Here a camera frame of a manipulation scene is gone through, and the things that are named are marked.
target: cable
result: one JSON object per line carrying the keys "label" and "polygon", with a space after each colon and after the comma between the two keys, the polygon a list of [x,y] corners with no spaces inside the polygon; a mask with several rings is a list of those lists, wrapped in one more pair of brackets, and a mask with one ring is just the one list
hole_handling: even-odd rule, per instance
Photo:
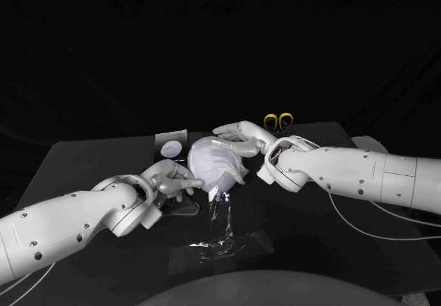
{"label": "cable", "polygon": [[393,215],[395,217],[397,217],[397,218],[400,218],[400,219],[403,219],[403,220],[412,221],[412,222],[415,222],[415,223],[421,223],[421,224],[425,224],[425,225],[436,226],[438,228],[441,228],[441,224],[423,222],[423,221],[419,221],[419,220],[406,218],[406,217],[403,217],[402,215],[396,215],[393,212],[387,211],[387,209],[383,209],[373,201],[369,201],[369,202],[370,202],[380,210],[383,210],[387,214]]}
{"label": "cable", "polygon": [[10,287],[7,289],[4,289],[1,292],[0,292],[0,296],[31,275],[31,273],[26,274],[24,277],[16,281],[16,283],[13,285],[10,285]]}
{"label": "cable", "polygon": [[360,233],[363,233],[364,235],[370,236],[370,237],[374,237],[374,238],[379,238],[379,239],[386,239],[386,240],[396,240],[396,241],[413,241],[413,240],[425,240],[425,239],[436,239],[436,238],[441,238],[441,236],[428,236],[428,237],[419,237],[419,238],[389,238],[389,237],[382,237],[382,236],[376,236],[373,234],[369,234],[366,233],[364,231],[361,231],[359,228],[356,228],[354,225],[351,225],[351,223],[344,219],[344,216],[341,216],[340,214],[340,211],[337,209],[337,206],[333,202],[333,197],[331,197],[331,194],[328,193],[328,198],[330,198],[330,202],[333,203],[333,207],[337,211],[337,214],[340,215],[341,219],[346,221],[346,223],[350,225],[350,227],[357,230]]}
{"label": "cable", "polygon": [[23,299],[23,297],[26,296],[26,294],[33,290],[34,286],[39,284],[39,282],[43,280],[44,276],[47,275],[50,269],[53,268],[54,263],[52,264],[49,270],[46,271],[44,275],[41,276],[41,278],[39,279],[39,281],[34,283],[34,285],[30,287],[30,289],[24,292],[24,294],[16,299],[16,302],[20,301],[20,299]]}

